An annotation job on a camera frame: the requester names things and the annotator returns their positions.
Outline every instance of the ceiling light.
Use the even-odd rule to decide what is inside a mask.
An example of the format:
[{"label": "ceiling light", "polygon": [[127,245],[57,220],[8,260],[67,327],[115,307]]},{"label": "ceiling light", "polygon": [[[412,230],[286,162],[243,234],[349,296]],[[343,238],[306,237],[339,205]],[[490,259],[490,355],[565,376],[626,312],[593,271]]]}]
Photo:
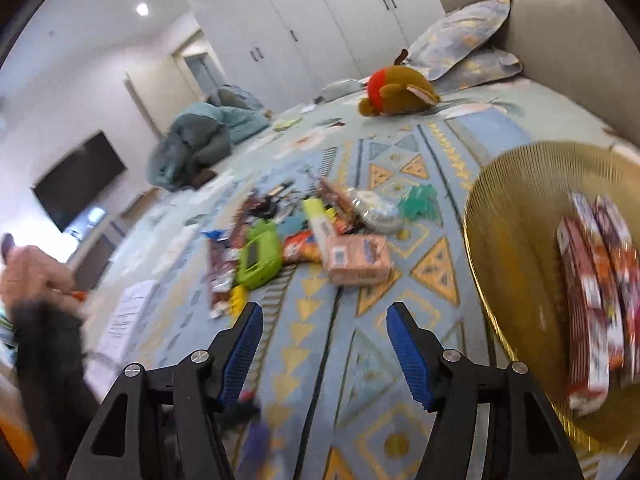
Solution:
[{"label": "ceiling light", "polygon": [[139,4],[139,6],[136,7],[136,12],[140,16],[146,16],[149,13],[149,8],[146,6],[146,4]]}]

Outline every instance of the beige headboard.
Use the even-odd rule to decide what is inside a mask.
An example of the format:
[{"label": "beige headboard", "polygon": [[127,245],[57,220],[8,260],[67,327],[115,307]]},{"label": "beige headboard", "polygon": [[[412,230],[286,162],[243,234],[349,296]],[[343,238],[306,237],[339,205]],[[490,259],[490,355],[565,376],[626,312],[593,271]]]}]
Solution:
[{"label": "beige headboard", "polygon": [[[482,0],[440,1],[449,12]],[[604,0],[512,0],[494,43],[640,146],[640,52]]]}]

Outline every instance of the gold tray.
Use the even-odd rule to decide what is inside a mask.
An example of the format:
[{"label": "gold tray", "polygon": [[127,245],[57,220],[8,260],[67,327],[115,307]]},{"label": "gold tray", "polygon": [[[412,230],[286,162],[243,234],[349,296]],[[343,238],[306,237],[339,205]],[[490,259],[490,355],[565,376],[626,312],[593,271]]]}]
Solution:
[{"label": "gold tray", "polygon": [[485,313],[507,355],[524,361],[568,435],[590,450],[620,450],[640,436],[640,384],[617,373],[595,413],[573,418],[566,402],[568,311],[556,229],[572,216],[567,193],[608,195],[640,244],[640,166],[574,142],[515,148],[486,166],[466,204],[466,254]]}]

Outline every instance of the silver screw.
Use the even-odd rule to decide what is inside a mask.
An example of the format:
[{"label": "silver screw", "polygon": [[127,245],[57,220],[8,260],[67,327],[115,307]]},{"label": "silver screw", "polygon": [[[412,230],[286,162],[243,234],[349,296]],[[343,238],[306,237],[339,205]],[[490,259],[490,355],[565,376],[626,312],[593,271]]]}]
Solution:
[{"label": "silver screw", "polygon": [[194,363],[203,363],[209,359],[209,352],[206,350],[196,350],[193,354],[191,354],[191,361]]},{"label": "silver screw", "polygon": [[135,363],[133,363],[132,365],[128,365],[125,369],[124,369],[124,374],[127,377],[135,377],[136,375],[138,375],[140,372],[142,371],[142,369],[140,368],[140,365],[137,365]]},{"label": "silver screw", "polygon": [[522,375],[526,374],[529,371],[529,367],[522,361],[514,361],[513,363],[511,363],[511,368],[513,368],[513,371],[517,374]]},{"label": "silver screw", "polygon": [[442,357],[444,357],[450,363],[457,363],[458,361],[460,361],[461,356],[460,352],[458,352],[457,350],[445,350],[442,353]]}]

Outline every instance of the pile of items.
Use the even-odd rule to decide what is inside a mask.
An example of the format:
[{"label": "pile of items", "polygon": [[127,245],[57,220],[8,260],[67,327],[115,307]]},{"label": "pile of items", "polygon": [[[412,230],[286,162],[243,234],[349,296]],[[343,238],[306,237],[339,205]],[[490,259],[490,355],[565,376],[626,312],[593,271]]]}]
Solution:
[{"label": "pile of items", "polygon": [[286,180],[265,194],[252,190],[233,225],[205,233],[212,317],[230,312],[237,319],[248,290],[272,280],[285,264],[322,263],[336,285],[386,282],[393,261],[384,235],[400,232],[405,217],[440,215],[431,186],[415,186],[397,206],[324,177],[316,179],[313,196],[293,185]]},{"label": "pile of items", "polygon": [[581,416],[604,403],[612,371],[620,370],[622,387],[640,383],[640,266],[610,199],[571,199],[575,217],[562,219],[557,236],[570,317],[569,405]]}]

